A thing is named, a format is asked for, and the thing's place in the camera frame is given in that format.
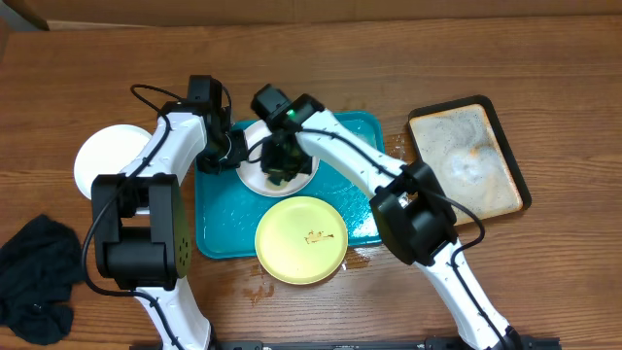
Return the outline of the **green and yellow sponge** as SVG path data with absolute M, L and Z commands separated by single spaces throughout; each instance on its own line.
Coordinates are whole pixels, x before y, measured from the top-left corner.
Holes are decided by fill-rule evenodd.
M 289 182 L 297 175 L 294 170 L 279 167 L 263 168 L 263 172 L 267 176 L 267 181 L 274 186 L 280 186 L 282 182 Z

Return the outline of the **white plate with red stain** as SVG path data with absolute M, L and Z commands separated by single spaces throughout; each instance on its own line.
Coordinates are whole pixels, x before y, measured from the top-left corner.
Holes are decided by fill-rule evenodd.
M 245 138 L 249 147 L 254 146 L 262 138 L 271 134 L 264 121 L 253 122 L 244 129 Z M 268 197 L 283 197 L 301 191 L 306 187 L 319 168 L 320 161 L 312 157 L 312 172 L 310 174 L 297 174 L 289 182 L 282 181 L 279 185 L 274 185 L 268 180 L 268 175 L 263 173 L 260 163 L 249 163 L 242 161 L 236 170 L 240 180 L 251 191 Z

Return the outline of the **white plate with brown stain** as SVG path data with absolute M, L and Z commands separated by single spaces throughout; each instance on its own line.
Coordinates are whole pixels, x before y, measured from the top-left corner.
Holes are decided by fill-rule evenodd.
M 130 124 L 111 125 L 91 135 L 74 161 L 74 180 L 82 195 L 91 199 L 94 179 L 100 174 L 118 174 L 151 138 L 151 133 Z

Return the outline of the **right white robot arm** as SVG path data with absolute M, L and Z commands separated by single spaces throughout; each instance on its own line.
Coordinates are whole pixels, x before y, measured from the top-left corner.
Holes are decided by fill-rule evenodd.
M 368 198 L 383 244 L 401 262 L 415 265 L 449 309 L 471 349 L 519 349 L 522 340 L 495 309 L 471 272 L 454 228 L 464 205 L 448 198 L 432 169 L 410 164 L 368 145 L 308 94 L 290 100 L 266 87 L 251 108 L 276 144 L 263 150 L 263 172 L 285 180 L 298 173 L 299 157 L 315 157 L 337 170 Z

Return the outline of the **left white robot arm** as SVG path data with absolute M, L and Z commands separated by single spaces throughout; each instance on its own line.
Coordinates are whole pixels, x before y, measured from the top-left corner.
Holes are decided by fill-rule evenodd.
M 139 155 L 91 186 L 93 222 L 83 249 L 94 250 L 99 273 L 116 282 L 113 296 L 141 301 L 163 349 L 220 346 L 187 278 L 190 226 L 180 186 L 195 162 L 220 173 L 245 155 L 220 98 L 171 101 L 158 108 L 155 134 Z

